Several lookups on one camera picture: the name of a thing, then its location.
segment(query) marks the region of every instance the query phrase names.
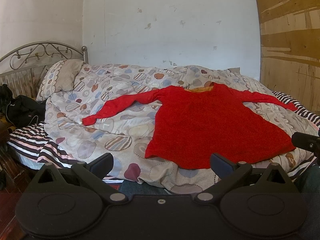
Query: headboard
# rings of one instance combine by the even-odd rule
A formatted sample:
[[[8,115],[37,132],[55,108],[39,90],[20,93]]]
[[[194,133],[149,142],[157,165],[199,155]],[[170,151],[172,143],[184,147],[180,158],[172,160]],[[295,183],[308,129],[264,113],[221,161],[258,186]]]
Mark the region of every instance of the headboard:
[[[87,47],[78,50],[55,41],[38,41],[18,47],[0,58],[0,69],[11,71],[0,74],[0,85],[7,84],[13,96],[35,98],[40,82],[50,67],[62,59],[82,59],[88,62]]]

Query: wall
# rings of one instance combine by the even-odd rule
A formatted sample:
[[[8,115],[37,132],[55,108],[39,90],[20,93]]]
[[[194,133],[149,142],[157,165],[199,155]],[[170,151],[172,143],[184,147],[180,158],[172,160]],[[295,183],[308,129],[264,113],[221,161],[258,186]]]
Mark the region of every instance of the wall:
[[[320,0],[257,0],[261,82],[320,114]]]
[[[256,0],[84,0],[92,64],[241,67],[259,79]]]
[[[83,0],[0,0],[0,57],[26,43],[82,45]],[[0,73],[11,70],[0,65]]]

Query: screw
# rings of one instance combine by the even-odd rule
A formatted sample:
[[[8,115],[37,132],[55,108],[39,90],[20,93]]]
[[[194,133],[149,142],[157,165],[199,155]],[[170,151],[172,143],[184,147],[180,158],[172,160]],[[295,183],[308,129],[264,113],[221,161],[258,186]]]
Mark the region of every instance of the screw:
[[[158,199],[158,203],[159,203],[159,204],[164,204],[164,203],[165,203],[165,200],[164,200],[164,199]]]
[[[202,201],[209,201],[213,199],[213,195],[207,192],[199,193],[198,194],[198,199]]]
[[[112,201],[123,201],[125,199],[125,195],[122,193],[113,193],[110,195],[110,199]]]

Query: red garment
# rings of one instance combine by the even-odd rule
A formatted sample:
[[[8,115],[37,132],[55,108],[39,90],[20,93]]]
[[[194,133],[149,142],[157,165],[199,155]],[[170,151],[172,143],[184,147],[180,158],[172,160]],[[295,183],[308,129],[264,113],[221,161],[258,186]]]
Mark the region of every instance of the red garment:
[[[214,83],[211,91],[193,93],[169,86],[107,101],[97,114],[82,119],[92,125],[98,118],[116,115],[134,101],[162,102],[145,157],[161,157],[184,169],[210,168],[210,155],[219,153],[237,163],[256,163],[295,149],[282,129],[245,107],[243,102],[273,103],[292,111],[293,103],[258,92],[238,91]]]

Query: red dress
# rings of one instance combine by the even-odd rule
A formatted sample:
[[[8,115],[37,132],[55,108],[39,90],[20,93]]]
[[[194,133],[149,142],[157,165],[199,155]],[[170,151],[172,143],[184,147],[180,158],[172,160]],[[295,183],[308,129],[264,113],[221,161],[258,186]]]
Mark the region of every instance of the red dress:
[[[282,129],[245,107],[243,102],[272,103],[292,111],[293,103],[258,92],[238,91],[214,83],[211,91],[193,93],[169,86],[107,101],[96,114],[84,119],[92,125],[98,118],[112,117],[134,101],[162,102],[145,157],[161,157],[183,169],[210,168],[210,155],[219,153],[232,162],[256,163],[295,149]]]

